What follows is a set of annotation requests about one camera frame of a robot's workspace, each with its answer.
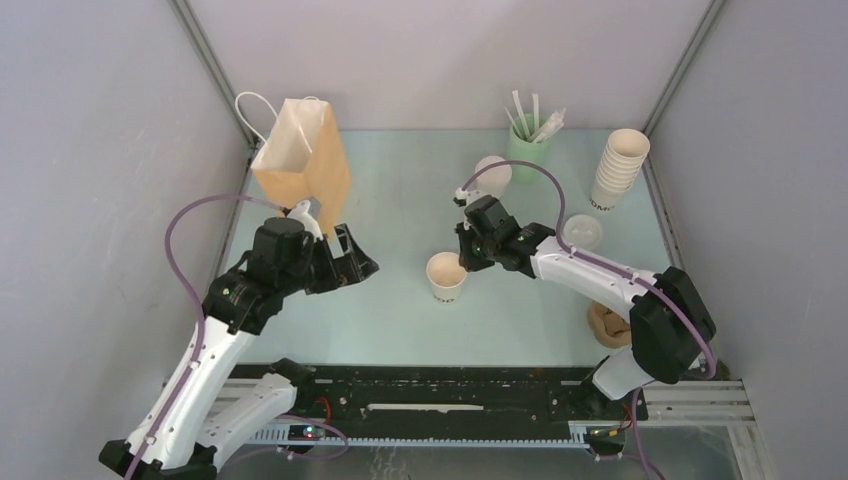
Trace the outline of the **white paper cup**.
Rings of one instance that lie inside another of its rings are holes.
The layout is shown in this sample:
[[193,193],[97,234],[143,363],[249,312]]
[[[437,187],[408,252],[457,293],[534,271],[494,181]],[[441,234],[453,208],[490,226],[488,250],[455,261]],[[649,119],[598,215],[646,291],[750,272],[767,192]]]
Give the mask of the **white paper cup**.
[[467,272],[456,252],[439,252],[427,262],[425,274],[433,297],[443,303],[454,303],[462,292]]
[[[482,171],[485,167],[494,163],[502,162],[499,156],[487,156],[481,159],[475,166],[475,173]],[[507,164],[487,170],[479,175],[474,181],[476,190],[489,194],[495,198],[501,198],[512,179],[512,167]]]

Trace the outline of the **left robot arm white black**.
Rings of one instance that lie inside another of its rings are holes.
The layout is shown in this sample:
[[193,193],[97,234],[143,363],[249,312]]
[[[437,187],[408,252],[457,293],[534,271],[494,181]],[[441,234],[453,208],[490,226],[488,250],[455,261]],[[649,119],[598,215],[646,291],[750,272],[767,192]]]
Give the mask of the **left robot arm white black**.
[[333,256],[315,221],[304,216],[266,220],[251,249],[210,285],[202,302],[204,318],[146,419],[128,438],[107,442],[99,462],[125,479],[214,479],[272,418],[311,412],[316,403],[312,372],[282,359],[251,393],[208,415],[239,359],[281,312],[286,297],[331,292],[378,271],[346,225],[336,226],[335,233],[340,257]]

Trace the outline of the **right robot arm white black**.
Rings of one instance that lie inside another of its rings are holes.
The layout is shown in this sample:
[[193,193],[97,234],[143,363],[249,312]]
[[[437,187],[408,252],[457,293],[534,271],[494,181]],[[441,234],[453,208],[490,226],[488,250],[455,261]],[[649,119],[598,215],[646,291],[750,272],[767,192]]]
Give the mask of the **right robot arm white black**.
[[677,383],[699,357],[706,359],[708,373],[715,373],[709,343],[716,326],[685,271],[634,269],[567,245],[552,228],[520,226],[497,198],[479,190],[459,189],[454,201],[464,210],[455,231],[459,262],[466,271],[499,264],[531,279],[561,284],[629,324],[630,344],[602,360],[581,392],[591,416],[610,416],[623,397],[652,382]]

